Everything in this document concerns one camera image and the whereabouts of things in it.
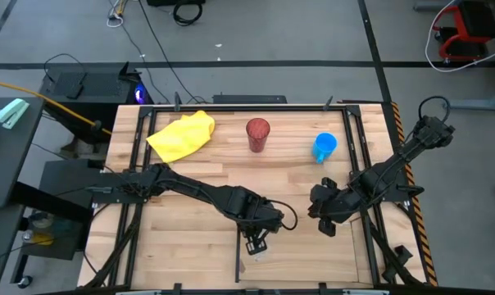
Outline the grey table leg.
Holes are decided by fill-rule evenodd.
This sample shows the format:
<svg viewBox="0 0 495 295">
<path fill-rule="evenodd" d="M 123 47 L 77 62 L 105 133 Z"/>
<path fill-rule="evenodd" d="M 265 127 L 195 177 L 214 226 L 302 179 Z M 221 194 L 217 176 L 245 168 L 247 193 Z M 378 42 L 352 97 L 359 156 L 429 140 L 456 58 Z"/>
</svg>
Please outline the grey table leg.
<svg viewBox="0 0 495 295">
<path fill-rule="evenodd" d="M 449 101 L 451 109 L 495 111 L 495 96 L 485 99 L 459 99 Z"/>
</svg>

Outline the clear glass mug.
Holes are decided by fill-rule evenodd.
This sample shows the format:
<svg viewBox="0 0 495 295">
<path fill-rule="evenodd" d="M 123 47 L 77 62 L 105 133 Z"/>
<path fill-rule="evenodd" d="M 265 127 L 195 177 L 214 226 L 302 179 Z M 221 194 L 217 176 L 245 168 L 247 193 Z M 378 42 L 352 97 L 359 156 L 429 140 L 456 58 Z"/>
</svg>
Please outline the clear glass mug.
<svg viewBox="0 0 495 295">
<path fill-rule="evenodd" d="M 249 256 L 248 258 L 251 260 L 252 263 L 264 263 L 269 259 L 270 254 L 270 250 L 265 250 L 263 252 L 258 252 L 252 256 Z"/>
</svg>

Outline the black computer tower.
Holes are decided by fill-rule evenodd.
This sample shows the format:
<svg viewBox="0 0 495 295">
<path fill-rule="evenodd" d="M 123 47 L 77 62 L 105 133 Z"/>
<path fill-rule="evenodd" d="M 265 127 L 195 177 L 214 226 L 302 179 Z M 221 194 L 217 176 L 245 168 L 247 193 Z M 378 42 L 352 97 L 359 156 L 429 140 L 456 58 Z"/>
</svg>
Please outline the black computer tower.
<svg viewBox="0 0 495 295">
<path fill-rule="evenodd" d="M 120 105 L 152 105 L 141 73 L 122 66 L 58 66 L 48 70 L 39 92 L 111 129 Z"/>
</svg>

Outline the yellow cloth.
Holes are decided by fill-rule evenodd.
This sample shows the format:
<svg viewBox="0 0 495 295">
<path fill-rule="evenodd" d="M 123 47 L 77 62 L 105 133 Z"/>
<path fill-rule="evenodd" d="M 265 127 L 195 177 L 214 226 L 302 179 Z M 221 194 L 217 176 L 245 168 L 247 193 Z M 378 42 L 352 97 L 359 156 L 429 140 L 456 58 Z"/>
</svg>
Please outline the yellow cloth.
<svg viewBox="0 0 495 295">
<path fill-rule="evenodd" d="M 205 111 L 182 115 L 164 129 L 147 137 L 148 144 L 165 163 L 187 157 L 211 140 L 215 120 Z"/>
</svg>

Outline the red and black cart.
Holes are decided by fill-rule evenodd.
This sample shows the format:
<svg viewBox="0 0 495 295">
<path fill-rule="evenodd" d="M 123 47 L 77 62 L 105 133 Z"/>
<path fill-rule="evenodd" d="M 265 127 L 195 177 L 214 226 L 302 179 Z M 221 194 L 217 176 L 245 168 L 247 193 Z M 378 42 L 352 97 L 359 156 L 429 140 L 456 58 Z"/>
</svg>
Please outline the red and black cart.
<svg viewBox="0 0 495 295">
<path fill-rule="evenodd" d="M 495 39 L 495 17 L 486 2 L 452 0 L 436 15 L 431 30 L 445 63 L 478 61 L 487 56 L 487 43 Z"/>
</svg>

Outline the black flat bar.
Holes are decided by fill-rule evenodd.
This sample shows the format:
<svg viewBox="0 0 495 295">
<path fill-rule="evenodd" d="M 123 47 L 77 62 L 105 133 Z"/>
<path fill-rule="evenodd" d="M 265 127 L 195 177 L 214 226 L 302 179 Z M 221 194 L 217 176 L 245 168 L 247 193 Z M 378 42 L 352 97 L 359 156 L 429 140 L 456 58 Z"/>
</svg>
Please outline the black flat bar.
<svg viewBox="0 0 495 295">
<path fill-rule="evenodd" d="M 218 94 L 212 97 L 214 104 L 287 104 L 283 95 L 226 95 Z"/>
</svg>

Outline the blue plastic mug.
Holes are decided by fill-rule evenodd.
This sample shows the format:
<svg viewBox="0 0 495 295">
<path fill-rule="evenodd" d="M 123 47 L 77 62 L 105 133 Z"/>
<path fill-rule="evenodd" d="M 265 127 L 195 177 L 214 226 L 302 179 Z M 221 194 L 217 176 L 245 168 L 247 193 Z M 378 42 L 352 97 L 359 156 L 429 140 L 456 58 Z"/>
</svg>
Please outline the blue plastic mug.
<svg viewBox="0 0 495 295">
<path fill-rule="evenodd" d="M 338 140 L 330 133 L 320 133 L 312 145 L 311 154 L 316 163 L 321 164 L 328 159 L 338 146 Z"/>
</svg>

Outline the black shelf support frame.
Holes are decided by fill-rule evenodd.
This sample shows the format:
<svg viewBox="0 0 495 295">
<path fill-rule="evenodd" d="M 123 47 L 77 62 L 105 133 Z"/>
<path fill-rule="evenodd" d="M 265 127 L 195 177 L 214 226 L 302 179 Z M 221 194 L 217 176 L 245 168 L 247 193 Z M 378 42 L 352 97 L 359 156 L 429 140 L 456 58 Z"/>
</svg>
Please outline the black shelf support frame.
<svg viewBox="0 0 495 295">
<path fill-rule="evenodd" d="M 234 282 L 237 284 L 240 281 L 240 254 L 241 254 L 241 232 L 237 226 L 236 229 L 236 243 L 235 243 L 235 258 L 234 258 Z"/>
</svg>

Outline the yellow black hazard strip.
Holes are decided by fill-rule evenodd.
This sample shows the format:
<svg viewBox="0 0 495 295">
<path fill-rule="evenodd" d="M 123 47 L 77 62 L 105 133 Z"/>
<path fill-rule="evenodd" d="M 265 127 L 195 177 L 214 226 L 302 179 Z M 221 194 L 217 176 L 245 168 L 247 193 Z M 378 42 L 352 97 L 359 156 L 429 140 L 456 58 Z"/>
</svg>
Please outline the yellow black hazard strip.
<svg viewBox="0 0 495 295">
<path fill-rule="evenodd" d="M 398 110 L 398 105 L 395 102 L 392 102 L 391 105 L 393 109 L 393 117 L 397 126 L 399 143 L 403 143 L 407 139 L 407 136 L 404 134 L 402 127 L 400 111 Z M 410 197 L 408 212 L 410 218 L 415 222 L 414 231 L 427 283 L 431 286 L 437 287 L 438 280 L 434 269 L 431 251 L 429 249 L 429 241 L 425 232 L 424 217 L 420 209 L 419 198 L 415 195 Z"/>
</svg>

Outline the black metal table frame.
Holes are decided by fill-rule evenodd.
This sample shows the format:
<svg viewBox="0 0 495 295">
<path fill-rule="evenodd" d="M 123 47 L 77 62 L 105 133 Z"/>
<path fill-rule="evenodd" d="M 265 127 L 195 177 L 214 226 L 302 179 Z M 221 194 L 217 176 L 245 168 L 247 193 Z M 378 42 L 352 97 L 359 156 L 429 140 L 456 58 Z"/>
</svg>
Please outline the black metal table frame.
<svg viewBox="0 0 495 295">
<path fill-rule="evenodd" d="M 330 238 L 307 214 L 311 188 L 324 177 L 339 185 L 350 172 L 391 156 L 398 144 L 391 103 L 369 103 L 361 115 L 319 105 L 207 106 L 216 127 L 211 141 L 177 161 L 182 175 L 213 185 L 242 185 L 276 200 L 285 214 L 282 229 L 267 237 L 270 257 L 252 263 L 241 236 L 240 281 L 234 282 L 236 226 L 215 208 L 167 192 L 143 206 L 133 260 L 116 268 L 118 282 L 134 289 L 331 288 L 369 287 L 382 280 L 385 263 L 366 242 L 359 215 L 339 225 Z M 247 123 L 262 118 L 270 134 L 262 152 L 252 152 Z M 311 154 L 315 138 L 330 133 L 338 146 L 323 163 Z"/>
</svg>

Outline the mint green stapler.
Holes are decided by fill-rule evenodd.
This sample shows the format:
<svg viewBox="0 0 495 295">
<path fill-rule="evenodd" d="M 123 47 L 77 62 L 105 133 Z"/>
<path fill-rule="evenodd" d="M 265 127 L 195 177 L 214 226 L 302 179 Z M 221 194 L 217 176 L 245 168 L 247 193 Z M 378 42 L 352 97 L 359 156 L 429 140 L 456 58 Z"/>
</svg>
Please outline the mint green stapler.
<svg viewBox="0 0 495 295">
<path fill-rule="evenodd" d="M 4 129 L 12 129 L 23 116 L 30 104 L 21 98 L 16 98 L 0 110 L 0 124 Z"/>
</svg>

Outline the red ribbed plastic tumbler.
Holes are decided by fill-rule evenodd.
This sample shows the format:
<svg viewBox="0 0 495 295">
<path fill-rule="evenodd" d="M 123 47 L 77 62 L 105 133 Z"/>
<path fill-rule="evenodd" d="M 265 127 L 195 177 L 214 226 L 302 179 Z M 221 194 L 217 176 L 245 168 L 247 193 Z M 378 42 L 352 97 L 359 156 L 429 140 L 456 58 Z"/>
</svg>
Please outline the red ribbed plastic tumbler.
<svg viewBox="0 0 495 295">
<path fill-rule="evenodd" d="M 262 152 L 270 134 L 270 124 L 262 118 L 253 118 L 246 125 L 249 148 L 252 152 Z"/>
</svg>

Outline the black equipment case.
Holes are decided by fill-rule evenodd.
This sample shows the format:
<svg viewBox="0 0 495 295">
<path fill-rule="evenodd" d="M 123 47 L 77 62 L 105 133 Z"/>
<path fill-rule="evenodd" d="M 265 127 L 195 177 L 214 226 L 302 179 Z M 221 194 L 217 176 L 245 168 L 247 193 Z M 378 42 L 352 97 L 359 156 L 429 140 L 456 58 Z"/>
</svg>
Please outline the black equipment case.
<svg viewBox="0 0 495 295">
<path fill-rule="evenodd" d="M 174 6 L 179 3 L 202 5 L 206 3 L 206 1 L 207 0 L 146 0 L 147 4 L 152 7 Z"/>
</svg>

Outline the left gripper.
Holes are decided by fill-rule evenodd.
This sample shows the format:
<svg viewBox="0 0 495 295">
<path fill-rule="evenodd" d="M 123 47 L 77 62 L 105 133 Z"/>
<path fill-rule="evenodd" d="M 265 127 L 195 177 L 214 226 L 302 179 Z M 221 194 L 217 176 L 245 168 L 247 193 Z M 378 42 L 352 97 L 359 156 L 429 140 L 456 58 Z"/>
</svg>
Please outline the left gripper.
<svg viewBox="0 0 495 295">
<path fill-rule="evenodd" d="M 267 249 L 266 236 L 277 234 L 283 225 L 284 213 L 271 204 L 250 206 L 247 217 L 236 218 L 246 239 L 248 254 L 264 252 Z"/>
</svg>

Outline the black side desk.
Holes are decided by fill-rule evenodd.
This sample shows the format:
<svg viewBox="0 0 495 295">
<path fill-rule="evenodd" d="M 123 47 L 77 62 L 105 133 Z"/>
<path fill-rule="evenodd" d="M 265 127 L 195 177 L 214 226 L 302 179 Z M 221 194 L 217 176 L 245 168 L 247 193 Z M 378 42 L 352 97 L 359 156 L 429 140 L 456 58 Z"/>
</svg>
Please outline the black side desk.
<svg viewBox="0 0 495 295">
<path fill-rule="evenodd" d="M 38 127 L 43 99 L 25 98 L 29 107 L 11 129 L 0 125 L 0 257 L 11 248 L 24 207 L 11 200 L 25 157 Z"/>
</svg>

